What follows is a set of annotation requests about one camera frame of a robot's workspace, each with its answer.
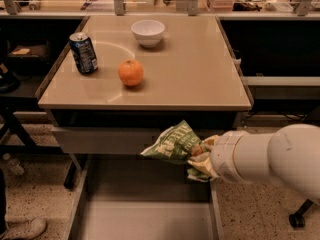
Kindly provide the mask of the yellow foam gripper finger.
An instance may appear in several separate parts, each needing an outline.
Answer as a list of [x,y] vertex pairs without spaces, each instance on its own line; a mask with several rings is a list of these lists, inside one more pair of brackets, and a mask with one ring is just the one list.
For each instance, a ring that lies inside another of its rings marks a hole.
[[203,147],[207,151],[211,151],[212,147],[215,145],[215,143],[218,141],[219,135],[212,135],[202,141]]
[[191,180],[212,180],[218,178],[218,174],[214,169],[210,153],[205,152],[198,156],[191,156],[187,163],[190,168],[187,169],[188,178]]

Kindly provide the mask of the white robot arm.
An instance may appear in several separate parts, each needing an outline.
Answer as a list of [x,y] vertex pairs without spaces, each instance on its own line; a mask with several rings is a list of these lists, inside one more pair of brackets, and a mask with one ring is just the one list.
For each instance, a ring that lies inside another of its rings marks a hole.
[[320,127],[295,124],[274,133],[229,131],[205,141],[207,152],[188,163],[231,183],[287,186],[320,201]]

